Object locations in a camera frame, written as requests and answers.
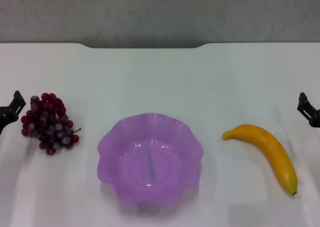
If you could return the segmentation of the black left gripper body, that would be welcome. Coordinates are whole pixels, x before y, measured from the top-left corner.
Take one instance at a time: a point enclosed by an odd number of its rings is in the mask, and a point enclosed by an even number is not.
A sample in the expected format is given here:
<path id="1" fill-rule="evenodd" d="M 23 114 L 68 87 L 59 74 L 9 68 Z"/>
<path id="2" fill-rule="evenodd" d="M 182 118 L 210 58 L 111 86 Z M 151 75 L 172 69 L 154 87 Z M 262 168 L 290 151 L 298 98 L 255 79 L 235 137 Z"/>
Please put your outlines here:
<path id="1" fill-rule="evenodd" d="M 18 120 L 18 115 L 15 110 L 10 107 L 2 106 L 0 108 L 0 134 L 2 133 L 3 129 Z"/>

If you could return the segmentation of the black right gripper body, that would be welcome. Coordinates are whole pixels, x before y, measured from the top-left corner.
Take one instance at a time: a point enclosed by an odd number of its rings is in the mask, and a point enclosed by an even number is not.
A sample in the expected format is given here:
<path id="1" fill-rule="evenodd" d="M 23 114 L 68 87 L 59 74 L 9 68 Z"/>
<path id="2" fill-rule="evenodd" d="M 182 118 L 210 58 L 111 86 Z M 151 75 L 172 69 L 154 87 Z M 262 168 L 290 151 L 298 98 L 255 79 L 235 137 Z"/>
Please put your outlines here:
<path id="1" fill-rule="evenodd" d="M 314 109 L 310 113 L 309 125 L 313 128 L 320 128 L 320 110 Z"/>

